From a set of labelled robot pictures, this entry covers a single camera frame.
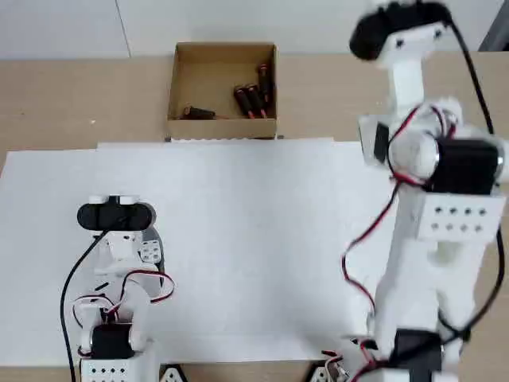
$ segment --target red wire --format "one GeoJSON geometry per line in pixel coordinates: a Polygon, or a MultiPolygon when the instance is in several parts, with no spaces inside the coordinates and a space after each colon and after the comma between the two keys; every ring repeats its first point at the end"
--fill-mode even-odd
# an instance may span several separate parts
{"type": "Polygon", "coordinates": [[[375,362],[368,362],[365,364],[358,372],[354,375],[354,377],[350,380],[350,382],[357,382],[361,376],[369,372],[376,365],[375,362]]]}
{"type": "Polygon", "coordinates": [[[360,350],[363,352],[364,358],[368,362],[375,362],[375,358],[369,351],[366,349],[367,340],[360,343],[360,350]]]}
{"type": "Polygon", "coordinates": [[[371,293],[366,289],[366,287],[359,283],[357,280],[350,277],[348,274],[347,269],[347,254],[360,242],[362,242],[364,239],[366,239],[374,230],[375,228],[380,224],[380,222],[383,220],[385,215],[389,212],[390,207],[394,203],[394,199],[396,198],[396,195],[398,194],[399,186],[401,185],[400,182],[397,182],[394,186],[394,189],[392,191],[392,194],[390,196],[390,200],[386,204],[386,206],[383,208],[383,210],[380,212],[380,214],[375,218],[373,223],[370,224],[370,226],[356,239],[354,239],[350,245],[348,245],[347,250],[343,253],[341,256],[341,270],[343,271],[344,279],[347,281],[347,283],[350,283],[354,287],[356,287],[358,290],[360,290],[370,301],[371,308],[373,309],[373,312],[375,312],[375,300],[373,299],[373,296],[371,296],[371,293]]]}
{"type": "MultiPolygon", "coordinates": [[[[132,276],[132,275],[157,275],[159,276],[160,278],[165,278],[165,279],[168,279],[172,284],[173,284],[173,288],[172,290],[163,295],[163,296],[160,296],[160,297],[157,297],[157,298],[152,298],[150,299],[150,303],[152,304],[155,304],[156,302],[161,302],[163,300],[166,300],[167,298],[171,297],[173,292],[175,291],[175,282],[173,281],[173,279],[171,277],[169,277],[166,273],[163,273],[163,272],[159,272],[159,271],[147,271],[147,270],[142,270],[142,269],[137,269],[137,270],[134,270],[134,271],[131,271],[129,273],[127,273],[125,276],[124,276],[124,280],[122,281],[122,291],[120,293],[120,299],[119,301],[122,301],[123,297],[124,297],[124,294],[126,293],[126,283],[127,283],[127,279],[132,276]]],[[[112,310],[110,313],[113,313],[113,312],[117,312],[119,310],[119,307],[120,306],[117,306],[114,310],[112,310]]]]}
{"type": "MultiPolygon", "coordinates": [[[[114,305],[114,303],[108,297],[106,297],[106,295],[104,295],[104,294],[85,294],[83,296],[79,296],[78,298],[105,298],[111,304],[111,306],[114,305]]],[[[76,320],[76,323],[78,324],[78,326],[82,329],[83,324],[80,322],[80,320],[76,316],[76,309],[75,309],[74,305],[72,305],[72,315],[74,316],[74,319],[76,320]]],[[[119,315],[117,314],[116,311],[115,311],[115,318],[117,321],[119,320],[119,315]]]]}
{"type": "MultiPolygon", "coordinates": [[[[396,132],[394,133],[394,135],[390,139],[389,145],[390,145],[390,143],[392,141],[394,141],[410,125],[410,122],[412,121],[412,118],[416,115],[416,113],[418,112],[418,110],[420,108],[421,108],[421,105],[417,105],[416,107],[414,107],[410,111],[408,116],[403,120],[401,126],[396,130],[396,132]]],[[[443,121],[441,119],[440,112],[439,112],[439,110],[435,106],[431,106],[430,108],[433,111],[433,113],[438,117],[438,121],[440,122],[440,126],[441,126],[441,132],[443,134],[445,127],[444,127],[443,121]]],[[[455,131],[456,131],[456,126],[452,125],[450,127],[449,131],[448,131],[448,137],[452,137],[454,135],[455,131]]],[[[389,202],[386,204],[386,206],[383,208],[383,210],[380,212],[380,214],[375,218],[375,221],[373,221],[373,223],[371,223],[369,225],[369,227],[362,233],[362,235],[360,235],[359,237],[354,239],[350,243],[350,245],[348,245],[347,250],[341,256],[341,269],[343,271],[344,279],[347,281],[347,283],[350,283],[355,288],[360,290],[360,292],[363,293],[369,299],[371,307],[373,309],[373,312],[375,312],[375,300],[373,299],[373,296],[371,296],[371,293],[367,290],[367,288],[363,284],[361,284],[359,281],[353,279],[348,274],[347,259],[346,259],[347,258],[347,254],[357,244],[359,244],[360,242],[365,240],[375,230],[376,227],[378,227],[380,222],[383,220],[383,218],[389,212],[390,207],[393,205],[394,199],[396,198],[396,195],[398,194],[398,190],[399,190],[399,187],[400,187],[401,184],[405,183],[407,185],[413,185],[413,186],[420,187],[420,186],[422,186],[426,182],[426,180],[423,180],[423,183],[419,183],[418,181],[415,181],[414,179],[412,179],[411,177],[408,177],[407,175],[405,175],[403,173],[398,173],[398,172],[394,171],[392,168],[391,168],[391,171],[392,171],[393,178],[396,180],[396,185],[394,186],[394,189],[393,189],[392,194],[390,196],[389,202]]]]}

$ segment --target plastic part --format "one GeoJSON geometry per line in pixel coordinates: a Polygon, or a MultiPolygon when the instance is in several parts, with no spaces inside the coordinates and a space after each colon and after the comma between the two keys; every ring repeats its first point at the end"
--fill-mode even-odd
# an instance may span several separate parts
{"type": "Polygon", "coordinates": [[[157,264],[161,261],[161,245],[159,240],[150,240],[142,242],[140,247],[140,256],[144,263],[157,264]]]}
{"type": "Polygon", "coordinates": [[[180,368],[168,367],[162,375],[160,382],[185,382],[186,379],[180,368]]]}
{"type": "Polygon", "coordinates": [[[143,231],[155,218],[153,210],[142,203],[130,203],[131,199],[109,197],[102,204],[82,205],[77,219],[81,227],[89,231],[143,231]]]}
{"type": "MultiPolygon", "coordinates": [[[[449,20],[451,13],[438,2],[392,2],[386,9],[379,8],[359,21],[350,39],[350,50],[361,60],[376,60],[391,34],[449,20]]],[[[404,40],[398,43],[399,47],[404,44],[404,40]]]]}
{"type": "Polygon", "coordinates": [[[82,382],[158,382],[159,363],[153,342],[149,342],[145,351],[135,353],[133,357],[120,360],[81,360],[82,382]]]}

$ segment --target white wall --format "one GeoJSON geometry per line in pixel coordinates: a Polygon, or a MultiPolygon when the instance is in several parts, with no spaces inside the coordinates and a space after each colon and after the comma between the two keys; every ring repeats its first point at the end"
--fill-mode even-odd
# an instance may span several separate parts
{"type": "Polygon", "coordinates": [[[128,56],[115,0],[0,0],[0,58],[128,56]]]}
{"type": "MultiPolygon", "coordinates": [[[[477,49],[503,0],[445,2],[469,47],[477,49]]],[[[0,0],[0,59],[167,54],[178,41],[193,40],[265,40],[275,41],[282,52],[347,52],[356,20],[369,3],[368,0],[0,0]]],[[[441,48],[457,47],[449,38],[441,48]]]]}

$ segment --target white plastic part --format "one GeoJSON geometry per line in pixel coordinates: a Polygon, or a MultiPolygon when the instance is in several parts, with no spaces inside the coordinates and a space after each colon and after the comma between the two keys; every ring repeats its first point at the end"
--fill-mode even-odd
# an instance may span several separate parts
{"type": "Polygon", "coordinates": [[[435,50],[441,22],[392,33],[386,40],[377,64],[389,69],[390,107],[402,116],[424,100],[421,61],[435,50]]]}
{"type": "Polygon", "coordinates": [[[140,247],[140,256],[145,263],[159,263],[162,257],[159,240],[143,241],[140,247]]]}
{"type": "Polygon", "coordinates": [[[390,145],[394,168],[420,179],[430,178],[440,161],[437,141],[430,134],[415,131],[402,134],[390,145]]]}
{"type": "Polygon", "coordinates": [[[150,298],[146,290],[134,281],[126,283],[125,296],[122,309],[132,312],[129,343],[135,352],[139,352],[145,348],[148,340],[150,298]]]}
{"type": "Polygon", "coordinates": [[[92,195],[88,198],[88,203],[91,205],[101,205],[102,203],[106,203],[108,197],[106,195],[92,195]]]}
{"type": "Polygon", "coordinates": [[[410,382],[408,370],[382,368],[369,372],[358,379],[359,382],[410,382]]]}
{"type": "Polygon", "coordinates": [[[162,375],[160,382],[184,382],[184,378],[178,368],[167,368],[162,375]]]}
{"type": "Polygon", "coordinates": [[[500,174],[499,174],[497,180],[500,183],[505,183],[505,182],[509,181],[509,141],[501,139],[500,147],[501,147],[501,150],[503,151],[503,153],[501,153],[503,162],[501,164],[502,170],[500,171],[500,174]]]}
{"type": "Polygon", "coordinates": [[[307,382],[329,382],[327,381],[325,368],[315,368],[314,373],[311,375],[311,378],[309,378],[307,382]]]}
{"type": "MultiPolygon", "coordinates": [[[[384,357],[394,348],[397,328],[436,331],[439,308],[455,327],[468,321],[484,249],[495,237],[505,200],[402,186],[375,299],[375,340],[384,357]]],[[[457,364],[460,346],[457,341],[445,349],[446,365],[457,364]]]]}
{"type": "Polygon", "coordinates": [[[139,201],[139,197],[136,195],[122,195],[120,197],[121,205],[133,205],[139,201]]]}
{"type": "Polygon", "coordinates": [[[488,244],[499,229],[506,197],[426,193],[416,202],[419,239],[488,244]]]}
{"type": "Polygon", "coordinates": [[[136,353],[126,360],[81,361],[82,382],[157,382],[159,364],[153,342],[149,342],[145,351],[136,353]]]}

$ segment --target white bracket with holes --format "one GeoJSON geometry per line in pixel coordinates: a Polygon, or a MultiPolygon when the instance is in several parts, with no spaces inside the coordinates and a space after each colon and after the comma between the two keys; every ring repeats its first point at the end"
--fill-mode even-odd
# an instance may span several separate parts
{"type": "Polygon", "coordinates": [[[153,342],[143,352],[126,360],[92,360],[81,362],[82,382],[157,382],[159,364],[153,342]]]}
{"type": "Polygon", "coordinates": [[[177,368],[167,368],[160,382],[184,382],[184,378],[177,368]]]}
{"type": "Polygon", "coordinates": [[[325,367],[315,368],[308,382],[328,382],[327,375],[325,374],[325,367]]]}
{"type": "Polygon", "coordinates": [[[504,195],[425,193],[418,219],[419,239],[489,243],[499,229],[504,195]]]}
{"type": "Polygon", "coordinates": [[[140,247],[140,256],[144,263],[159,263],[162,258],[159,240],[143,241],[140,247]]]}

